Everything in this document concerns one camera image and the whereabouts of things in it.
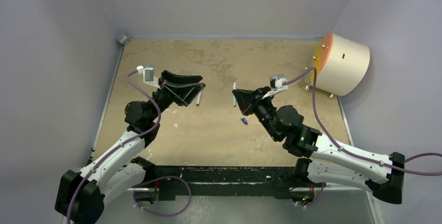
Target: wooden cylinder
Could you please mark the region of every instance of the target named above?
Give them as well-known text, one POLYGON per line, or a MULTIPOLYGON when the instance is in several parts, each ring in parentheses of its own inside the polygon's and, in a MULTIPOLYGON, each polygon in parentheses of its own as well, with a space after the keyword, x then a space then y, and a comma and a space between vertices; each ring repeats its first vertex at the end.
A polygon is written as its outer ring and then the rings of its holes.
MULTIPOLYGON (((326 34, 316 46, 307 67, 316 67, 316 87, 343 96, 352 91, 364 77, 370 63, 367 46, 333 33, 326 34)), ((304 77, 313 86, 314 72, 304 77)))

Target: gray wall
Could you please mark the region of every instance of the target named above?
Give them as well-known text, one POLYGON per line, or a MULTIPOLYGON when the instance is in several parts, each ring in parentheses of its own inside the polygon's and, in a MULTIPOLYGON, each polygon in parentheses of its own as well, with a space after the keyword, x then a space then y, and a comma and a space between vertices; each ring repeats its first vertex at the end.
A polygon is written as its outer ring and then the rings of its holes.
POLYGON ((348 0, 103 0, 135 37, 311 38, 329 32, 348 0))
POLYGON ((0 0, 0 222, 59 223, 61 175, 89 154, 118 47, 99 0, 0 0))
MULTIPOLYGON (((442 152, 442 0, 350 0, 333 32, 366 44, 369 70, 343 97, 356 146, 406 156, 442 152)), ((440 158, 407 168, 441 170, 440 158)), ((442 177, 406 175, 404 203, 383 204, 388 224, 440 223, 442 177)))

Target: purple cable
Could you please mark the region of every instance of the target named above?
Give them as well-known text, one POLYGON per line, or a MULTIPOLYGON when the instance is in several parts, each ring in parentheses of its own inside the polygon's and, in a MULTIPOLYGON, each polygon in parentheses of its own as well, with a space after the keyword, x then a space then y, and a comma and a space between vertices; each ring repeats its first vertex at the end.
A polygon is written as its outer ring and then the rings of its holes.
MULTIPOLYGON (((129 82, 129 83, 130 83, 135 89, 137 89, 138 91, 140 91, 141 94, 143 94, 144 96, 146 96, 146 97, 149 99, 149 101, 151 101, 151 103, 153 104, 153 106, 154 106, 155 109, 156 109, 156 112, 158 113, 158 120, 156 121, 156 123, 154 124, 154 126, 151 127, 150 129, 148 129, 148 130, 142 132, 141 134, 137 134, 137 135, 135 135, 135 136, 133 136, 133 137, 131 137, 131 138, 125 140, 125 141, 122 143, 123 145, 127 144, 128 142, 131 142, 131 141, 135 140, 136 138, 139 138, 139 137, 142 136, 142 135, 145 135, 145 134, 150 133, 152 130, 154 130, 154 129, 158 126, 159 121, 161 120, 161 110, 160 110, 158 104, 154 101, 154 99, 153 99, 149 94, 147 94, 144 90, 142 90, 138 85, 136 85, 136 84, 130 79, 130 77, 131 77, 133 74, 135 74, 135 73, 138 73, 138 71, 137 71, 137 70, 134 70, 134 71, 130 72, 130 73, 126 76, 126 80, 127 80, 127 81, 128 81, 128 82, 129 82)), ((83 184, 87 181, 87 179, 89 178, 89 176, 91 176, 91 174, 92 174, 92 173, 93 173, 93 172, 94 172, 94 171, 95 171, 95 170, 101 165, 101 163, 103 163, 103 162, 104 162, 104 161, 105 161, 110 155, 112 155, 115 151, 117 151, 118 149, 120 149, 120 147, 121 147, 121 146, 116 146, 116 147, 112 148, 107 154, 105 154, 105 155, 103 156, 102 159, 100 159, 99 161, 97 161, 96 164, 95 164, 95 166, 92 167, 92 170, 89 171, 89 172, 86 174, 86 176, 84 176, 84 178, 81 180, 80 184, 78 184, 78 187, 77 187, 77 189, 75 189, 75 192, 73 193, 72 198, 71 198, 71 200, 70 200, 70 202, 69 202, 68 212, 67 212, 67 214, 66 214, 67 224, 70 224, 71 215, 72 215, 72 207, 73 207, 73 203, 75 202, 75 199, 77 198, 77 195, 78 195, 78 193, 80 192, 80 189, 81 189, 81 187, 83 186, 83 184)))
POLYGON ((145 186, 145 185, 148 185, 148 184, 150 184, 152 182, 159 181, 159 180, 164 180, 164 179, 167 179, 167 178, 173 178, 173 179, 180 180, 181 182, 184 183, 184 185, 186 185, 187 190, 189 191, 189 199, 187 200, 186 205, 180 211, 178 211, 176 213, 173 213, 173 214, 163 214, 163 213, 155 212, 155 211, 152 211, 150 209, 144 208, 143 206, 141 206, 137 202, 137 200, 135 199, 135 193, 133 193, 133 202, 135 203, 135 205, 137 207, 139 207, 141 210, 144 210, 144 211, 146 211, 146 212, 148 212, 150 214, 153 214, 153 215, 156 215, 156 216, 161 216, 161 217, 173 217, 173 216, 177 216, 177 215, 181 214, 182 212, 184 212, 189 207, 189 205, 190 205, 190 201, 192 199, 192 192, 191 192, 190 187, 187 184, 187 182, 185 180, 183 180, 182 178, 180 178, 178 176, 163 176, 163 177, 156 178, 155 180, 151 180, 151 181, 148 181, 148 182, 143 182, 141 184, 138 184, 137 186, 145 186))
MULTIPOLYGON (((344 148, 341 148, 341 146, 336 142, 336 140, 332 137, 332 135, 327 131, 325 126, 322 124, 321 120, 319 120, 319 116, 318 116, 317 111, 316 111, 316 98, 315 98, 315 95, 316 95, 316 76, 317 76, 317 70, 316 70, 315 67, 311 67, 311 68, 307 69, 306 71, 304 71, 299 76, 293 78, 290 81, 287 81, 287 82, 283 83, 283 85, 289 85, 291 83, 294 83, 294 82, 298 81, 300 78, 302 78, 303 76, 305 76, 306 74, 308 74, 312 70, 314 71, 313 96, 312 96, 313 97, 313 112, 315 114, 316 121, 319 123, 321 128, 324 130, 324 133, 328 136, 328 138, 331 140, 331 142, 333 142, 333 144, 337 148, 341 149, 344 153, 346 153, 346 154, 348 154, 348 155, 350 155, 352 157, 355 157, 355 158, 358 158, 358 159, 361 159, 361 160, 366 160, 366 161, 369 161, 369 162, 376 163, 376 164, 380 165, 380 161, 379 160, 374 160, 374 159, 370 159, 370 158, 367 158, 367 157, 364 157, 364 156, 360 156, 360 155, 354 154, 354 153, 352 153, 352 152, 350 152, 350 151, 348 151, 348 150, 346 150, 344 148)), ((411 160, 414 160, 416 158, 423 157, 423 156, 440 156, 440 157, 442 157, 442 154, 440 154, 440 153, 423 153, 423 154, 418 154, 418 155, 412 156, 412 157, 406 159, 406 161, 411 161, 411 160)), ((400 168, 400 167, 397 167, 397 166, 394 166, 394 165, 390 165, 390 164, 384 164, 383 166, 386 166, 386 167, 389 167, 389 168, 392 168, 392 169, 395 169, 397 171, 401 171, 401 172, 404 172, 404 173, 411 173, 411 174, 419 175, 419 176, 442 176, 442 171, 439 171, 439 172, 420 172, 420 171, 415 171, 415 170, 403 169, 403 168, 400 168)))

